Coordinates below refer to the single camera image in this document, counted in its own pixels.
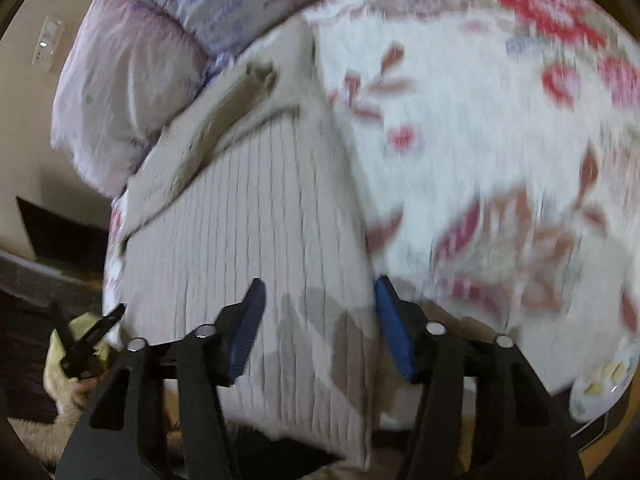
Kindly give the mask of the pale pink pillow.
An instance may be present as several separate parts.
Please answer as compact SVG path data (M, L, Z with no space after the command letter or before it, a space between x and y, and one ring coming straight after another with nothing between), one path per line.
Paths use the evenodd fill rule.
M208 58L171 18L140 0L93 0L52 103L51 145L115 198L162 129L203 85Z

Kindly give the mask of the white wall switch plate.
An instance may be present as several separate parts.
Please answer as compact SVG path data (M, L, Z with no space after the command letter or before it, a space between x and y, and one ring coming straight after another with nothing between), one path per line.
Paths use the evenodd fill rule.
M51 69L56 49L63 37L65 24L55 16L48 15L38 36L32 66L48 72Z

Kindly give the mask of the floral bed sheet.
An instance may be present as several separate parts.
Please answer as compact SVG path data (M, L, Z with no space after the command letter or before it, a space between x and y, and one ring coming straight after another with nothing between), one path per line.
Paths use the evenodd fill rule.
M639 48L591 0L328 0L324 90L373 265L402 296L506 330L570 414L637 366Z

